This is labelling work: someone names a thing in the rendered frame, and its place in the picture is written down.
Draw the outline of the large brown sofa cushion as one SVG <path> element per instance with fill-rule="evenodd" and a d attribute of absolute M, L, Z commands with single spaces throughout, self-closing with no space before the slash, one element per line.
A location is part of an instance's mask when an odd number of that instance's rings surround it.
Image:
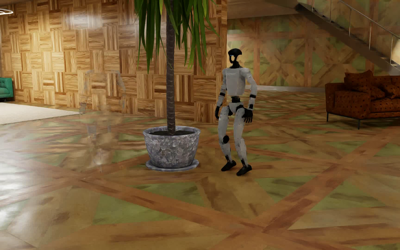
<path fill-rule="evenodd" d="M 373 72 L 367 70 L 363 73 L 345 72 L 344 83 L 347 90 L 361 93 L 371 93 Z"/>

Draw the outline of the dark metal staircase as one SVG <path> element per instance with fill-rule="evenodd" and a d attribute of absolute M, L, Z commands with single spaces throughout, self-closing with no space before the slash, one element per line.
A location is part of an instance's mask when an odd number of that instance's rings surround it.
<path fill-rule="evenodd" d="M 352 35 L 350 29 L 345 29 L 339 24 L 330 20 L 329 17 L 320 14 L 312 5 L 306 3 L 298 3 L 295 6 L 298 13 L 303 14 L 308 20 L 312 21 L 318 27 L 327 31 L 344 44 L 354 49 L 356 52 L 364 56 L 373 64 L 380 67 L 390 75 L 400 75 L 400 64 L 393 61 L 391 56 L 379 52 L 368 43 L 361 40 L 359 37 Z"/>

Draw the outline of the white robot leg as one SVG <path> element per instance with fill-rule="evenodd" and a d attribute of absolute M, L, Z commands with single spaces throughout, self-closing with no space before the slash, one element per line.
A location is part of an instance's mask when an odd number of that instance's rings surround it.
<path fill-rule="evenodd" d="M 235 141 L 236 151 L 243 165 L 242 168 L 236 173 L 237 176 L 242 176 L 252 170 L 252 167 L 248 164 L 247 161 L 247 147 L 242 137 L 244 124 L 246 120 L 245 111 L 246 109 L 244 107 L 240 107 L 236 111 L 234 119 L 234 141 Z"/>
<path fill-rule="evenodd" d="M 221 169 L 222 172 L 228 171 L 236 165 L 236 162 L 232 160 L 231 157 L 231 146 L 229 143 L 229 136 L 226 134 L 229 122 L 229 112 L 230 112 L 229 106 L 225 106 L 221 109 L 220 115 L 217 116 L 219 119 L 218 129 L 217 129 L 219 136 L 219 144 L 227 161 L 226 164 Z"/>

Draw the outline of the grey stone plant pot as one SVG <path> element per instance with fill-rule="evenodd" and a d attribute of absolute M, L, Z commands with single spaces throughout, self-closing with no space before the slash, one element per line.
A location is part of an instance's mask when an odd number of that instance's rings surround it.
<path fill-rule="evenodd" d="M 201 131 L 195 127 L 176 126 L 175 135 L 166 126 L 143 131 L 151 163 L 161 168 L 182 168 L 192 164 Z"/>

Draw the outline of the black robot head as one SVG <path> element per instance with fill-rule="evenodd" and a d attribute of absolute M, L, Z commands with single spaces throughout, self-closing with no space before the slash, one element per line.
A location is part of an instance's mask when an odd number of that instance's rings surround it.
<path fill-rule="evenodd" d="M 242 68 L 242 66 L 239 64 L 237 57 L 239 55 L 242 55 L 242 51 L 238 48 L 233 48 L 228 51 L 229 55 L 229 61 L 231 63 L 231 66 L 229 67 L 230 69 L 239 69 Z"/>

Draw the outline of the small brown sofa cushion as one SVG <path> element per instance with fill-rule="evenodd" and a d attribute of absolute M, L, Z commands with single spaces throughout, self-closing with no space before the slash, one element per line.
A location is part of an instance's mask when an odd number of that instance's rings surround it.
<path fill-rule="evenodd" d="M 386 97 L 386 93 L 382 91 L 379 87 L 371 86 L 370 87 L 370 100 L 378 100 Z"/>
<path fill-rule="evenodd" d="M 389 99 L 400 98 L 400 90 L 392 83 L 382 83 L 381 90 L 386 94 Z"/>

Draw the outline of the white right robot leg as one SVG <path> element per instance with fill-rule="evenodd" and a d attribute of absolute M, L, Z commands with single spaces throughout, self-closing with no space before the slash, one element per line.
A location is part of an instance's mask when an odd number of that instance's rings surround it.
<path fill-rule="evenodd" d="M 221 109 L 220 115 L 217 116 L 219 119 L 218 129 L 217 129 L 219 136 L 219 144 L 227 161 L 226 164 L 221 169 L 222 172 L 228 171 L 236 165 L 236 162 L 232 160 L 231 157 L 231 146 L 229 143 L 229 136 L 226 134 L 229 122 L 229 112 L 230 112 L 229 106 L 225 106 Z"/>

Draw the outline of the glass stair railing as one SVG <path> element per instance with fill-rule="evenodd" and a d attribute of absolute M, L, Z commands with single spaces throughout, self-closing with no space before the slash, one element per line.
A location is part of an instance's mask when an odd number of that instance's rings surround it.
<path fill-rule="evenodd" d="M 298 0 L 400 65 L 400 0 Z"/>

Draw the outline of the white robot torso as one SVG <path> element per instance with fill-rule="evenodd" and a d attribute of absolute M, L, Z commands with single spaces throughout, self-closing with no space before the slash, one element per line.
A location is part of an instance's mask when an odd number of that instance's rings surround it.
<path fill-rule="evenodd" d="M 247 82 L 242 74 L 242 68 L 230 69 L 226 73 L 227 94 L 231 97 L 239 97 L 245 92 L 245 84 Z"/>

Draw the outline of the grey stone pot saucer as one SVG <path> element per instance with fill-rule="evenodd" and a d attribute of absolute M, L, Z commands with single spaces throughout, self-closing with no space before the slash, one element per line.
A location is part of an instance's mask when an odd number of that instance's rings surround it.
<path fill-rule="evenodd" d="M 192 164 L 186 167 L 182 168 L 161 168 L 161 167 L 156 167 L 154 166 L 151 161 L 146 162 L 146 167 L 148 169 L 154 170 L 154 171 L 159 171 L 159 172 L 182 172 L 182 171 L 187 171 L 196 168 L 199 165 L 199 161 L 197 159 L 194 159 Z"/>

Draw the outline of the brown tufted sofa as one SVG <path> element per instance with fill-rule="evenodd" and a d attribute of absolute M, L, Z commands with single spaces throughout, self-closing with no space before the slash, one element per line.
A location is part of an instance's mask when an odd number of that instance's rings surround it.
<path fill-rule="evenodd" d="M 373 76 L 372 86 L 380 88 L 382 83 L 392 83 L 400 90 L 399 76 Z M 342 83 L 325 85 L 327 114 L 352 118 L 358 121 L 380 118 L 400 118 L 400 98 L 387 97 L 371 101 L 370 94 L 347 90 Z"/>

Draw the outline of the tall green palm plant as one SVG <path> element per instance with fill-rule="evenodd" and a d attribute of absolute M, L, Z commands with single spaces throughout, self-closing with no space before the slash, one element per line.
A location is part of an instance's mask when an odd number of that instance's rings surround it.
<path fill-rule="evenodd" d="M 150 69 L 153 52 L 159 55 L 161 22 L 166 10 L 166 101 L 167 129 L 153 132 L 155 135 L 184 135 L 175 126 L 175 48 L 191 45 L 191 51 L 184 49 L 184 64 L 188 67 L 198 65 L 202 71 L 203 57 L 207 56 L 206 30 L 218 35 L 210 21 L 210 4 L 214 0 L 134 0 L 134 12 L 139 21 L 138 49 L 146 54 L 147 71 Z"/>

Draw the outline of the cream floor rug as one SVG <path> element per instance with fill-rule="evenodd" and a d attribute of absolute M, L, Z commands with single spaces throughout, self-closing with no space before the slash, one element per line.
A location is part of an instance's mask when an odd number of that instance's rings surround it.
<path fill-rule="evenodd" d="M 0 102 L 0 125 L 79 114 L 79 112 L 61 109 Z"/>

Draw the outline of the white left robot leg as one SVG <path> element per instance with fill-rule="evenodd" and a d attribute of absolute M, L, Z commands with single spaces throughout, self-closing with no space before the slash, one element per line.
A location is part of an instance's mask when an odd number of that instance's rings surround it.
<path fill-rule="evenodd" d="M 236 151 L 243 165 L 242 168 L 236 173 L 237 176 L 242 176 L 252 170 L 252 167 L 248 164 L 247 161 L 247 147 L 242 137 L 244 124 L 246 120 L 245 111 L 246 109 L 244 107 L 240 107 L 236 111 L 234 119 L 234 141 L 235 141 Z"/>

